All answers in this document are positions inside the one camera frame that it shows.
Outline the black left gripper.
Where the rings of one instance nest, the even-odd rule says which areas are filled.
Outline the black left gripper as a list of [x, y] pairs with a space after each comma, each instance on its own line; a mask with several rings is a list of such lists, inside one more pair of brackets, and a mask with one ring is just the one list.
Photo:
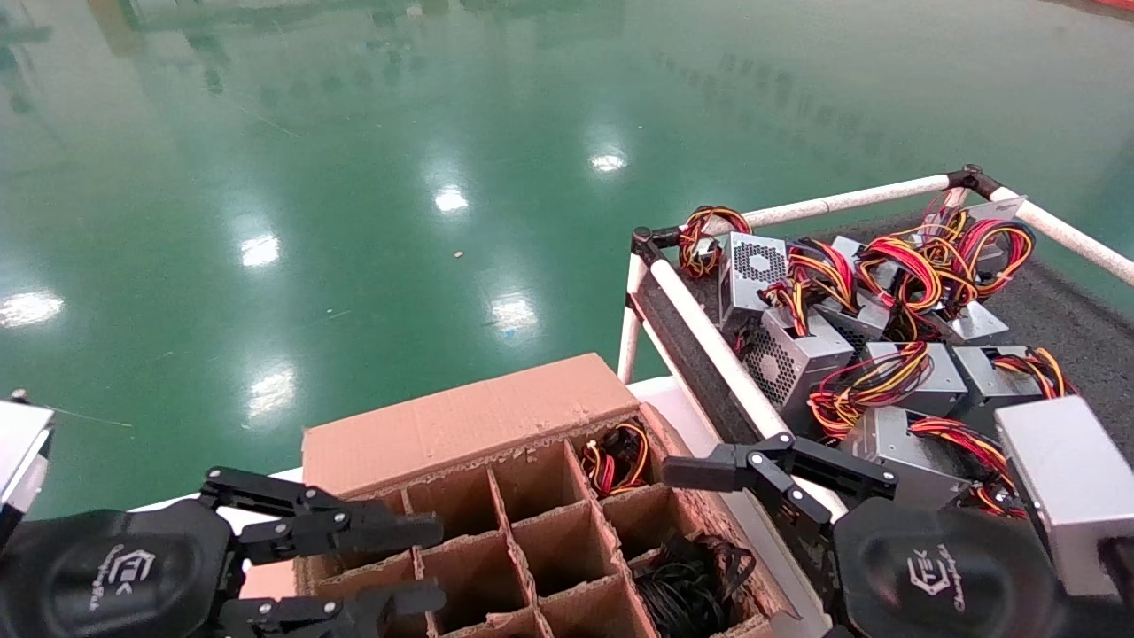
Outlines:
[[[154, 511], [91, 511], [24, 522], [3, 548], [5, 637], [202, 637], [231, 592], [232, 554], [252, 565], [318, 555], [393, 555], [443, 541], [434, 513], [397, 516], [380, 497], [218, 467], [198, 502]], [[269, 516], [237, 541], [215, 511]], [[441, 610], [434, 579], [365, 588], [342, 599], [235, 599], [219, 637], [384, 637], [397, 618]]]

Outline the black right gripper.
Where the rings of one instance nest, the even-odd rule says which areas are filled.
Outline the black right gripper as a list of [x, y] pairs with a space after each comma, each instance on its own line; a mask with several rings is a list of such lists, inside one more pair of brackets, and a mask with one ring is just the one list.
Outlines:
[[866, 500], [833, 525], [833, 637], [1065, 637], [1068, 603], [1025, 518], [902, 507], [898, 478], [792, 433], [719, 444], [709, 456], [667, 456], [665, 485], [745, 492], [779, 525], [823, 534], [833, 512], [802, 488], [813, 482]]

